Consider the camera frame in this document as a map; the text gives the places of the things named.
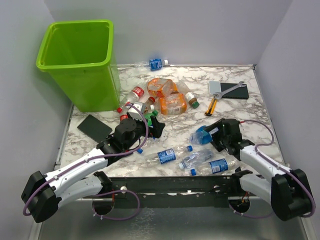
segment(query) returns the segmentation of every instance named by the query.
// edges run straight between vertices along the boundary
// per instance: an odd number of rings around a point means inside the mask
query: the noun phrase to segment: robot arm
[[[27,209],[35,222],[45,221],[59,207],[71,201],[112,191],[112,182],[109,178],[96,171],[131,154],[128,150],[140,137],[159,138],[165,124],[158,122],[155,116],[151,116],[150,119],[152,127],[149,128],[146,127],[148,126],[146,123],[140,120],[124,119],[115,128],[113,135],[109,135],[96,148],[75,162],[47,174],[41,174],[40,171],[33,173],[23,190],[21,198],[25,204],[28,202]],[[93,176],[85,178],[94,172],[96,173]]]
[[[261,151],[258,153],[253,142],[242,139],[239,124],[236,119],[222,118],[204,130],[213,132],[211,144],[219,152],[226,150],[260,174],[248,174],[248,171],[243,175],[238,173],[241,188],[268,202],[283,221],[309,213],[312,209],[311,199],[292,178],[297,178],[311,194],[306,174],[300,169],[292,170],[279,164]]]

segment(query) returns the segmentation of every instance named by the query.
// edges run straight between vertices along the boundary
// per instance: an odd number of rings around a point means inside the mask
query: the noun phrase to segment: white marble surface
[[[192,109],[188,106],[185,113],[175,116],[159,115],[158,120],[166,123],[163,134],[156,143],[144,147],[143,154],[135,152],[116,163],[106,167],[103,171],[109,177],[141,177],[141,176],[188,176],[189,172],[181,171],[178,167],[179,160],[171,161],[157,167],[147,168],[145,156],[147,154],[163,151],[176,145],[189,145],[188,139],[191,133],[203,125],[211,125],[220,118],[235,118],[238,120],[260,120],[270,126],[267,111],[265,109],[261,93],[253,70],[250,67],[165,67],[159,71],[139,74],[132,67],[119,68],[121,81],[121,97],[130,91],[137,83],[149,81],[155,77],[170,78],[174,82],[185,81],[191,91],[196,94],[200,106]],[[244,81],[249,91],[249,99],[221,99],[218,101],[214,114],[211,117],[204,115],[212,99],[209,94],[208,81],[220,81],[224,83],[238,83]],[[119,114],[115,111],[82,113],[75,107],[70,128],[67,135],[65,148],[62,155],[61,167],[79,159],[96,146],[96,142],[84,135],[77,129],[77,126],[92,114],[113,130],[119,124]],[[245,123],[241,127],[242,135],[254,143],[267,143],[271,137],[269,132],[255,123]],[[218,153],[211,144],[194,145],[193,150],[197,151],[209,148],[214,153],[214,160],[227,156],[226,151]],[[264,153],[278,162],[282,157],[277,143],[269,147],[261,148]],[[250,169],[249,166],[241,163],[242,168]]]

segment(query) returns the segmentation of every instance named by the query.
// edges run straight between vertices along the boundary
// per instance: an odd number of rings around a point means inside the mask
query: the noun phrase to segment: green bottle cap
[[[197,107],[199,107],[199,102],[195,101],[194,103],[191,104],[191,107],[193,107],[194,109],[196,109]]]

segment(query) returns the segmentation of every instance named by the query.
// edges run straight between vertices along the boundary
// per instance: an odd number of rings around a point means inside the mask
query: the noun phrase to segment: green trash bin
[[[36,66],[48,72],[81,112],[117,109],[120,80],[110,20],[52,23],[40,46]]]

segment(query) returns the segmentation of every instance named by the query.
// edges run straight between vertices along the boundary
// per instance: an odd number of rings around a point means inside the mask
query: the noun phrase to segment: gray wall
[[[70,102],[36,69],[53,21],[41,0],[0,1],[0,238],[28,239],[32,217],[22,215],[30,174],[53,169]]]
[[[257,65],[283,157],[304,170],[318,205],[320,238],[320,1],[294,0]]]
[[[257,64],[292,0],[44,0],[54,20],[106,18],[118,64]]]

